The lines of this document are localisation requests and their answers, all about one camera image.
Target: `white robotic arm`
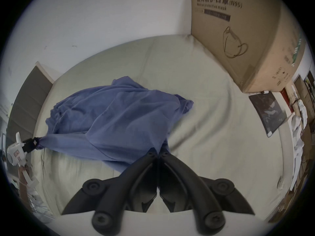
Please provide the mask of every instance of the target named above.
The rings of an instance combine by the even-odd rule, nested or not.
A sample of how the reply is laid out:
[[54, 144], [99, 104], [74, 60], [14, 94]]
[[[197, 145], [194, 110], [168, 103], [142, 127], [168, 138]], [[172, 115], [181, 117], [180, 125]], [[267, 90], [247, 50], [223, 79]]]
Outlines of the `white robotic arm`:
[[[21, 141], [20, 133], [17, 132], [15, 135], [16, 143], [10, 145], [7, 149], [7, 158], [9, 163], [11, 163], [13, 166], [19, 165], [19, 166], [25, 166], [26, 165], [26, 155], [28, 151], [24, 151], [23, 147], [25, 146], [25, 143]], [[31, 179], [30, 176], [27, 174], [26, 171], [22, 171], [23, 176], [27, 182], [27, 186], [34, 188], [38, 184], [38, 180], [36, 178]]]

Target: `white wall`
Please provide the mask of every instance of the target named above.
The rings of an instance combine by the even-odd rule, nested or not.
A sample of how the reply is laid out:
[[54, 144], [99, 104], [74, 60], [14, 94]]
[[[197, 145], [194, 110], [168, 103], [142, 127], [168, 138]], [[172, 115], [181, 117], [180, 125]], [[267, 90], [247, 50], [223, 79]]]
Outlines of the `white wall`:
[[37, 61], [56, 78], [110, 47], [190, 32], [191, 0], [34, 0], [5, 49], [0, 92], [13, 103]]
[[301, 75], [301, 78], [304, 80], [308, 72], [310, 71], [310, 68], [312, 67], [312, 65], [314, 67], [311, 50], [308, 44], [306, 43], [302, 60], [299, 64], [299, 67], [297, 68], [297, 71], [294, 73], [292, 80], [295, 81], [299, 75]]

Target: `bed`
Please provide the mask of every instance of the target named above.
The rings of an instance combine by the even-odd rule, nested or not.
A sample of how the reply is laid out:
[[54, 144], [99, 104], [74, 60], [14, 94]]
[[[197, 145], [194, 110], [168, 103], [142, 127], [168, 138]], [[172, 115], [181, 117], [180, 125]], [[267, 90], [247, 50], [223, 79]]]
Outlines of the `bed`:
[[[39, 113], [35, 137], [47, 133], [53, 106], [85, 88], [110, 85], [129, 76], [149, 89], [179, 94], [194, 101], [193, 109], [173, 128], [171, 153], [199, 176], [227, 178], [266, 219], [286, 194], [277, 188], [283, 173], [279, 131], [267, 137], [250, 102], [213, 55], [191, 35], [140, 39], [100, 52], [80, 62], [54, 82]], [[274, 93], [284, 111], [286, 103]], [[119, 173], [103, 162], [81, 160], [48, 149], [32, 152], [36, 190], [54, 216], [91, 178]], [[156, 201], [149, 212], [168, 212]]]

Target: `wrinkled sheet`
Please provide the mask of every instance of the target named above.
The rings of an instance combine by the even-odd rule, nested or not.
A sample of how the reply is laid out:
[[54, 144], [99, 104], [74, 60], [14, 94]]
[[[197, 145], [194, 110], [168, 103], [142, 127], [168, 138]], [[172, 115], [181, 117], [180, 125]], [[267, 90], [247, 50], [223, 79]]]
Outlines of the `wrinkled sheet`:
[[[215, 57], [191, 35], [125, 43], [77, 64], [53, 84], [34, 136], [46, 135], [45, 120], [57, 102], [123, 76], [145, 88], [192, 100], [193, 108], [171, 130], [171, 153], [199, 176], [233, 181], [256, 216], [267, 218], [286, 194], [277, 189], [283, 171], [279, 131], [266, 136], [248, 94], [239, 90]], [[280, 106], [286, 106], [281, 93], [274, 96]], [[49, 149], [32, 152], [32, 165], [40, 182], [36, 190], [55, 216], [86, 180], [118, 175], [103, 162]], [[148, 212], [168, 212], [158, 198]]]
[[102, 160], [122, 172], [150, 148], [169, 150], [167, 136], [193, 105], [179, 95], [148, 90], [129, 77], [88, 88], [57, 103], [37, 149]]

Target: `black clip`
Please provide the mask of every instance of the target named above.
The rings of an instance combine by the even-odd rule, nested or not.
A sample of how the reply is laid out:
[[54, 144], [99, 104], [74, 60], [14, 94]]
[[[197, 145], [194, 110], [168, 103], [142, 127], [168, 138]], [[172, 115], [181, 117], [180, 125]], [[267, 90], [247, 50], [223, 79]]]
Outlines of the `black clip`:
[[147, 212], [157, 187], [170, 212], [194, 210], [197, 230], [203, 235], [216, 234], [223, 228], [223, 210], [254, 214], [231, 181], [199, 177], [169, 152], [157, 155], [154, 148], [119, 177], [86, 181], [62, 214], [95, 210], [94, 229], [102, 235], [116, 235], [124, 210]]

